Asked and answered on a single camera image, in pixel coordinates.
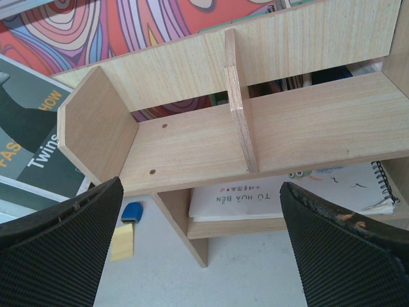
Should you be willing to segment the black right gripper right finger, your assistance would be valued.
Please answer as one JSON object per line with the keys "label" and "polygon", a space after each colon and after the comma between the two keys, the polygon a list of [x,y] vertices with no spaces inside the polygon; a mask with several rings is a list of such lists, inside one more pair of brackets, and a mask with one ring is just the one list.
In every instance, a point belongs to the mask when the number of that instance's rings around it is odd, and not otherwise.
{"label": "black right gripper right finger", "polygon": [[291,182],[280,201],[308,306],[408,306],[408,231]]}

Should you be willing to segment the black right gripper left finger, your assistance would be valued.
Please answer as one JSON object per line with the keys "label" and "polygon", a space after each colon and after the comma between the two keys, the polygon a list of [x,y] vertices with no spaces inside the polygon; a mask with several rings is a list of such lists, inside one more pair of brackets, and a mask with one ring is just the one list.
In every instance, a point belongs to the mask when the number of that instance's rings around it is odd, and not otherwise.
{"label": "black right gripper left finger", "polygon": [[114,177],[1,225],[1,306],[93,306],[123,200]]}

